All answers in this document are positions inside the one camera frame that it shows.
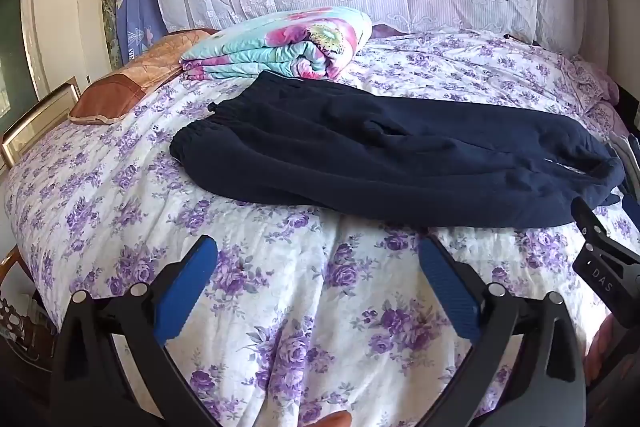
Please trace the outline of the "person's fingertip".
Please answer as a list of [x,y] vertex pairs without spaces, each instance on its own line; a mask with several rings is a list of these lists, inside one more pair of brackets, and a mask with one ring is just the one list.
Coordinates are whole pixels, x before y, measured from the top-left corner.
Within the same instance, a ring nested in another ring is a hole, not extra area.
[[306,427],[350,427],[352,425],[352,414],[349,411],[337,411],[319,418]]

